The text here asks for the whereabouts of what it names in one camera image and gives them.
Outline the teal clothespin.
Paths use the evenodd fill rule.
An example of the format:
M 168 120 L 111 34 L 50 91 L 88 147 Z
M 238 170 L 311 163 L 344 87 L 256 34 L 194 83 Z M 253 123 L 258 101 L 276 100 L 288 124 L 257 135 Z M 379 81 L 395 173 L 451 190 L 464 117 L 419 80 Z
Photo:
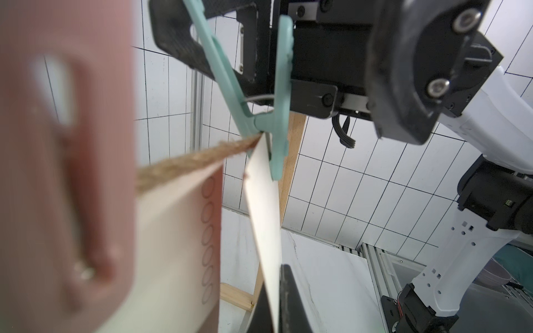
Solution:
M 201 40 L 201 46 L 214 80 L 219 83 L 223 98 L 240 135 L 247 138 L 261 132 L 270 134 L 271 177 L 275 181 L 280 180 L 283 175 L 284 160 L 289 151 L 287 134 L 290 122 L 291 70 L 294 55 L 292 18 L 287 15 L 279 17 L 274 94 L 270 97 L 273 100 L 273 111 L 254 115 L 248 107 L 248 102 L 251 100 L 245 98 L 222 46 L 208 26 L 203 2 L 185 1 L 184 4 Z

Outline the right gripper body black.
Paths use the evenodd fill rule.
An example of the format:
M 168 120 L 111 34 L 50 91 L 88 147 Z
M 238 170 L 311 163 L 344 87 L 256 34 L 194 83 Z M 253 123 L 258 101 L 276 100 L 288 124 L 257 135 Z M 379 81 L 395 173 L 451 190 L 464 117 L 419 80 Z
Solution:
M 237 78 L 245 96 L 273 92 L 277 32 L 268 18 L 273 11 L 290 16 L 296 25 L 291 109 L 319 119 L 331 118 L 337 112 L 355 116 L 355 108 L 347 106 L 346 99 L 366 94 L 366 50 L 377 2 L 249 2 L 249 6 L 236 10 L 237 21 L 244 29 L 244 71 Z M 481 33 L 475 42 L 490 48 L 490 75 L 500 64 L 502 54 Z M 444 113 L 460 115 L 481 86 L 451 95 L 452 103 Z

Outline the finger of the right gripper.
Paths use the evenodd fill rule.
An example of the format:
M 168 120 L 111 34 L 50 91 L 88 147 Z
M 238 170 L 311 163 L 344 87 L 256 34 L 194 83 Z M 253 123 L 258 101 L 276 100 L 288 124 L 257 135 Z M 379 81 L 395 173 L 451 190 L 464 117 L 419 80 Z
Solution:
M 204 15 L 210 19 L 250 5 L 240 0 L 205 0 Z M 190 27 L 193 22 L 183 0 L 151 0 L 149 14 L 155 44 L 167 54 L 213 79 L 202 46 L 196 42 Z
M 364 88 L 378 137 L 425 143 L 451 95 L 480 87 L 491 51 L 475 42 L 488 1 L 377 1 Z

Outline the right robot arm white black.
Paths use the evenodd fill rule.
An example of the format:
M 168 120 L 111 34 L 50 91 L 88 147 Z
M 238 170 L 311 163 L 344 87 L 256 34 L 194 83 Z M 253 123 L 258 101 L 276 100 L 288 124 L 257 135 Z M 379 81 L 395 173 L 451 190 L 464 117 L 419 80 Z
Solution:
M 480 151 L 460 179 L 449 243 L 397 298 L 388 332 L 449 332 L 491 256 L 532 233 L 532 109 L 479 32 L 488 1 L 150 1 L 155 44 L 216 81 L 243 137 L 272 134 L 273 176 L 290 112 L 373 122 L 424 144 L 436 123 Z

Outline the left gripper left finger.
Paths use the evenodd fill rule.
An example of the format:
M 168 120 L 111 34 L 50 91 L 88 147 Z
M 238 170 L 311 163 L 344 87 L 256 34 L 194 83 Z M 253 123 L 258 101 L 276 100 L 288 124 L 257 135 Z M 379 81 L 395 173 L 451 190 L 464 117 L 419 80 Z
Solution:
M 273 322 L 266 287 L 262 287 L 255 304 L 246 333 L 273 333 Z

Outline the white postcard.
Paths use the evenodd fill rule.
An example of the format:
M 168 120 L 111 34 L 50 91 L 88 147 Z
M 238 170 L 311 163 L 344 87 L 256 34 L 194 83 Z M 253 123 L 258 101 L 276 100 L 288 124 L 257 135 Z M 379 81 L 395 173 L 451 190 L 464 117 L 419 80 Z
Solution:
M 217 332 L 222 163 L 137 199 L 135 281 L 100 332 Z
M 268 141 L 265 133 L 260 136 L 244 172 L 244 188 L 273 329 L 278 332 L 282 261 L 280 207 L 278 183 L 271 177 Z

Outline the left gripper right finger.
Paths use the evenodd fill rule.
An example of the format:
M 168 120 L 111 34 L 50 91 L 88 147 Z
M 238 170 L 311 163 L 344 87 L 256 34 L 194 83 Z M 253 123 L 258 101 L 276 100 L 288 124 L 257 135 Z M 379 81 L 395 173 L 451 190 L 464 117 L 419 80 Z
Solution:
M 280 268 L 279 332 L 311 333 L 312 328 L 305 313 L 294 274 L 288 264 Z

